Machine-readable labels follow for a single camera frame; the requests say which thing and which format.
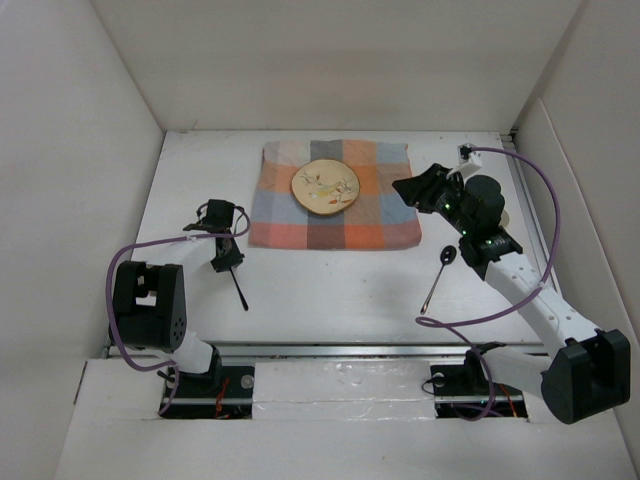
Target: screw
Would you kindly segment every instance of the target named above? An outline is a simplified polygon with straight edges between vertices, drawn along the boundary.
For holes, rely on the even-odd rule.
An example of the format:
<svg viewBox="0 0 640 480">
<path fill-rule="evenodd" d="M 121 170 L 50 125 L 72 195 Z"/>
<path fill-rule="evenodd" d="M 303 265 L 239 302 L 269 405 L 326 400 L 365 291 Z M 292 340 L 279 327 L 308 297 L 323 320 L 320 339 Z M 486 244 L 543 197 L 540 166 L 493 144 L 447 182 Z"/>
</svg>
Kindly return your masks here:
<svg viewBox="0 0 640 480">
<path fill-rule="evenodd" d="M 251 375 L 243 375 L 240 379 L 240 386 L 244 389 L 253 388 L 254 380 Z"/>
</svg>

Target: plate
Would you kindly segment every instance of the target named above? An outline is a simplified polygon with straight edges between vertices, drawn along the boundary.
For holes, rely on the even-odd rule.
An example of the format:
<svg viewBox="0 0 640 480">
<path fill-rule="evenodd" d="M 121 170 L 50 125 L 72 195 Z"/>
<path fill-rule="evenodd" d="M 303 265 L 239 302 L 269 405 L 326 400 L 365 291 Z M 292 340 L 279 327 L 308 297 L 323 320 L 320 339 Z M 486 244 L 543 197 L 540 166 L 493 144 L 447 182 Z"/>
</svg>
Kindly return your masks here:
<svg viewBox="0 0 640 480">
<path fill-rule="evenodd" d="M 304 208 L 318 215 L 333 215 L 348 208 L 360 193 L 353 170 L 337 160 L 322 158 L 301 167 L 291 180 L 293 195 Z"/>
</svg>

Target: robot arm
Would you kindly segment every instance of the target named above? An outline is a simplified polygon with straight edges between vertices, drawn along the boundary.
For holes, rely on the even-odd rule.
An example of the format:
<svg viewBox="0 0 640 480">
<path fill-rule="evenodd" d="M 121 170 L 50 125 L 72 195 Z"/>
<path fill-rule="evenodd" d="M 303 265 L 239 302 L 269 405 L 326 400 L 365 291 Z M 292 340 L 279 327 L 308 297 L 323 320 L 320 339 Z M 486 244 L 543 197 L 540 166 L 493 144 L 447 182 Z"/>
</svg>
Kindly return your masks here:
<svg viewBox="0 0 640 480">
<path fill-rule="evenodd" d="M 471 145 L 461 146 L 459 153 L 463 168 L 434 164 L 417 177 L 394 182 L 393 187 L 406 205 L 422 213 L 439 213 L 460 232 L 460 252 L 467 265 L 512 304 L 541 288 L 518 312 L 540 337 L 549 358 L 500 344 L 481 348 L 494 382 L 543 398 L 564 423 L 627 402 L 630 346 L 626 337 L 618 330 L 603 332 L 557 292 L 540 284 L 522 247 L 499 225 L 504 209 L 500 184 L 484 175 L 465 184 L 462 173 L 477 170 L 480 162 Z M 479 364 L 471 368 L 482 371 Z"/>
<path fill-rule="evenodd" d="M 185 230 L 229 232 L 237 208 L 223 200 L 209 200 L 205 216 Z M 124 345 L 172 360 L 183 373 L 182 383 L 194 379 L 218 384 L 217 349 L 187 329 L 185 277 L 207 263 L 216 272 L 233 274 L 232 268 L 243 258 L 233 238 L 194 237 L 167 244 L 145 262 L 122 262 L 116 273 L 113 307 Z M 238 292 L 248 309 L 239 287 Z"/>
</svg>

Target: orange wire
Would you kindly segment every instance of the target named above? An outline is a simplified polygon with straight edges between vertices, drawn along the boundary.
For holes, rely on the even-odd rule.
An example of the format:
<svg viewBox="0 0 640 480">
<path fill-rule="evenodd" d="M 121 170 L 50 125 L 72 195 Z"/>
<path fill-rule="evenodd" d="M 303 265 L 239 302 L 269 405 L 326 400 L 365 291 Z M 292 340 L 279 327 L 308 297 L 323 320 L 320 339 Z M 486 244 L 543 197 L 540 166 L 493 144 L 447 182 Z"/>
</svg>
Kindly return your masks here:
<svg viewBox="0 0 640 480">
<path fill-rule="evenodd" d="M 503 384 L 499 384 L 500 388 L 502 389 L 502 391 L 504 392 L 504 394 L 507 396 L 507 400 L 509 401 L 509 406 L 511 407 L 511 413 L 513 413 L 513 416 L 518 418 L 518 414 L 516 413 L 516 406 L 513 404 L 513 401 L 511 400 L 511 395 L 509 395 L 509 392 L 507 391 L 507 389 L 504 387 Z"/>
<path fill-rule="evenodd" d="M 222 405 L 220 404 L 220 402 L 224 398 L 224 394 L 227 392 L 227 386 L 229 385 L 230 380 L 230 378 L 225 379 L 224 383 L 222 384 L 222 391 L 216 397 L 216 414 L 213 418 L 218 418 L 218 415 L 220 415 L 220 412 L 222 411 Z"/>
</svg>

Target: utensil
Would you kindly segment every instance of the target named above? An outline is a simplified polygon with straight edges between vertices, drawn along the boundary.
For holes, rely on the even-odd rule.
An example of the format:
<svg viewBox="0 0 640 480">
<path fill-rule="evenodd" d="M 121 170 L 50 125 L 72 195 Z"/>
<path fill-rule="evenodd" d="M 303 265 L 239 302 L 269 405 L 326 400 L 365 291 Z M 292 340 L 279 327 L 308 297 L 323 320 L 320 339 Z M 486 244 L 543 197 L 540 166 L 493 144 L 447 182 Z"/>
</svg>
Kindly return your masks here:
<svg viewBox="0 0 640 480">
<path fill-rule="evenodd" d="M 440 275 L 442 274 L 442 270 L 444 270 L 444 267 L 446 267 L 447 265 L 451 265 L 453 263 L 453 261 L 456 259 L 456 255 L 458 254 L 458 250 L 456 250 L 456 247 L 454 247 L 453 245 L 447 245 L 446 247 L 444 247 L 442 249 L 442 252 L 440 252 L 440 263 L 442 263 L 442 266 L 440 267 L 440 271 L 438 272 L 438 276 L 436 277 L 436 281 L 433 282 L 433 287 L 431 287 L 431 291 L 429 292 L 429 295 L 427 296 L 427 299 L 424 301 L 424 304 L 422 305 L 422 308 L 420 309 L 420 314 L 424 315 L 424 313 L 427 311 L 427 307 L 429 306 L 429 302 L 431 301 L 431 297 L 433 296 L 433 292 L 436 289 L 436 285 L 438 284 L 438 280 L 440 280 Z"/>
</svg>

